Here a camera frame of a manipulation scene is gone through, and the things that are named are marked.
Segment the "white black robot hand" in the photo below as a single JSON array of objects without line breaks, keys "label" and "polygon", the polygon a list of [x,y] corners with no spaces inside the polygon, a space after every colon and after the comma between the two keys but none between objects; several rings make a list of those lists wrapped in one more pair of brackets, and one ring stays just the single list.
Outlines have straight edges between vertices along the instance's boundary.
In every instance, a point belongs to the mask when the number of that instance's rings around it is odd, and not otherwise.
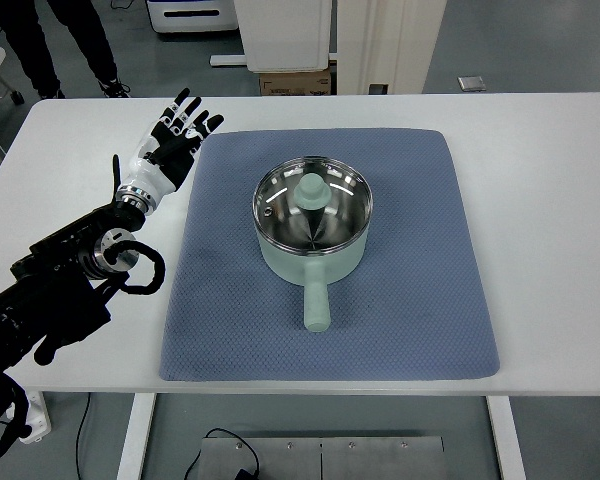
[{"label": "white black robot hand", "polygon": [[182,186],[202,143],[224,122],[222,115],[200,110],[201,103],[184,89],[165,108],[141,140],[129,174],[116,188],[116,201],[150,215]]}]

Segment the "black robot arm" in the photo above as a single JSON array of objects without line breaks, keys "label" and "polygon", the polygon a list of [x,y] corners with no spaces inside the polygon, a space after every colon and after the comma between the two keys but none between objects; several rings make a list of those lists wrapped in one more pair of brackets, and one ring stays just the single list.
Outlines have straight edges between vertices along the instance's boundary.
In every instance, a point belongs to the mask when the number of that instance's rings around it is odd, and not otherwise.
[{"label": "black robot arm", "polygon": [[133,234],[145,221],[136,200],[114,198],[35,243],[15,262],[15,283],[0,293],[0,421],[14,410],[0,438],[0,458],[32,432],[25,390],[6,373],[27,354],[50,364],[58,349],[82,341],[111,315],[119,291],[151,295],[161,287],[165,261]]}]

